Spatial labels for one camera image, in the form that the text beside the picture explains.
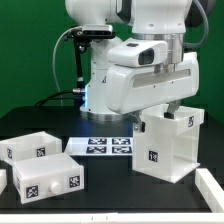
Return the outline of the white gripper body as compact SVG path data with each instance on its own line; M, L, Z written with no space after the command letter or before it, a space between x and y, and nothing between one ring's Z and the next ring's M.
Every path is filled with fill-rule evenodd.
M185 53L172 72L155 74L154 68L113 65L106 79L106 106L127 114L193 96L199 88L197 53Z

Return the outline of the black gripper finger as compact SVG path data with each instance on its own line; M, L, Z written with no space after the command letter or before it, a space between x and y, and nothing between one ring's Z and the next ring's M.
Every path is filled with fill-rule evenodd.
M175 112L180 107L180 104L181 104L180 100L175 100L175 101L169 102L167 111L164 113L164 117L167 119L173 119Z
M138 112L133 112L131 114L134 123L134 129L139 133L145 131L145 123L141 120L140 114Z

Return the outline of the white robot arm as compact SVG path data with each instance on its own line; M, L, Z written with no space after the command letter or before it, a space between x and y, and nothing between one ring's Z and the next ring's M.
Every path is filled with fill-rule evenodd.
M172 119L179 101L197 93L195 48L206 41L216 0L65 0L68 15L92 40L114 36L112 25L132 27L132 36L106 53L105 104L132 117L145 130L143 110L166 103Z

